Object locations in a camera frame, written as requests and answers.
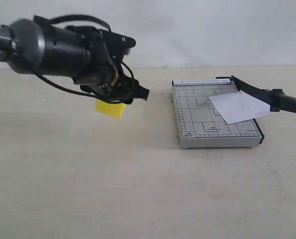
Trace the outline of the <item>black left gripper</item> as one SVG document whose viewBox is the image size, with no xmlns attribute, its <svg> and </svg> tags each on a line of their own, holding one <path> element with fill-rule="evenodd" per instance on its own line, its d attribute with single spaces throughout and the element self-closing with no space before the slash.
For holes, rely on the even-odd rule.
<svg viewBox="0 0 296 239">
<path fill-rule="evenodd" d="M 74 84 L 81 89 L 75 95 L 105 100 L 108 104 L 132 104 L 134 99 L 148 100 L 150 90 L 125 75 L 121 64 L 74 65 Z"/>
</svg>

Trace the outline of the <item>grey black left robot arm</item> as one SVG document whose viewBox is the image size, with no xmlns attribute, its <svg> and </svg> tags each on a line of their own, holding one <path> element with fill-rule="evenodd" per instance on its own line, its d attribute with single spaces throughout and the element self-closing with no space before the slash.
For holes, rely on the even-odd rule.
<svg viewBox="0 0 296 239">
<path fill-rule="evenodd" d="M 50 80 L 52 76 L 71 78 L 80 87 L 77 95 L 108 104 L 129 105 L 149 97 L 150 91 L 123 61 L 135 44 L 104 21 L 84 15 L 35 16 L 0 25 L 0 62 L 73 94 L 74 90 Z"/>
</svg>

